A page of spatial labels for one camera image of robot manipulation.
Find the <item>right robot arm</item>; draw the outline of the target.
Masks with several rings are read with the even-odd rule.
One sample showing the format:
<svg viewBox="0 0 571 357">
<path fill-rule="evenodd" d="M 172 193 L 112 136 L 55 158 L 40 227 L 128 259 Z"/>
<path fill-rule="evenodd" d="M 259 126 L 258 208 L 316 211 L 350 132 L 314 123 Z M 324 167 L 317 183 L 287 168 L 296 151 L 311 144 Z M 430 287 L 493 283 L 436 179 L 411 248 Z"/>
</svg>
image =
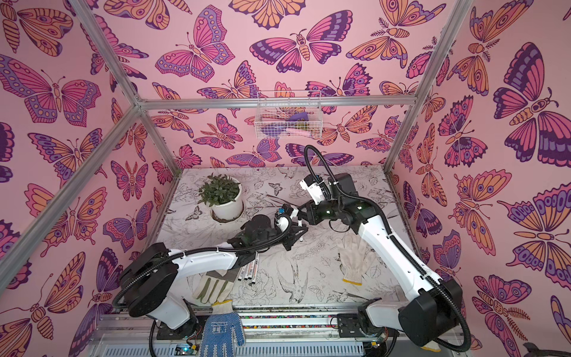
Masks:
<svg viewBox="0 0 571 357">
<path fill-rule="evenodd" d="M 376 253 L 397 279 L 407 305 L 390 308 L 370 303 L 365 308 L 373 327 L 402 331 L 417 346 L 434 342 L 454 352 L 471 348 L 471 331 L 460 305 L 463 291 L 454 281 L 444 281 L 403 243 L 388 218 L 372 199 L 359 196 L 348 173 L 335 175 L 314 146 L 303 148 L 309 175 L 300 186 L 311 197 L 303 219 L 311 226 L 339 220 L 357 235 L 365 254 Z"/>
</svg>

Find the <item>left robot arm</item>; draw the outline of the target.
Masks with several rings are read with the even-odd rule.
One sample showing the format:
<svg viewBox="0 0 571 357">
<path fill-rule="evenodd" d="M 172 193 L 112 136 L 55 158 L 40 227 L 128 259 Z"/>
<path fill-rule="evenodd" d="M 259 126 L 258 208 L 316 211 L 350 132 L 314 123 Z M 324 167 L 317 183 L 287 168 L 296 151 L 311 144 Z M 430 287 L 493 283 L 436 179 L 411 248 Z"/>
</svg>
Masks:
<svg viewBox="0 0 571 357">
<path fill-rule="evenodd" d="M 120 276 L 120 291 L 112 306 L 133 318 L 147 316 L 160 321 L 171 330 L 192 330 L 196 318 L 190 302 L 175 292 L 188 277 L 240 269 L 275 245 L 290 250 L 308 230 L 286 214 L 273 220 L 256 215 L 221 245 L 182 251 L 155 243 Z"/>
</svg>

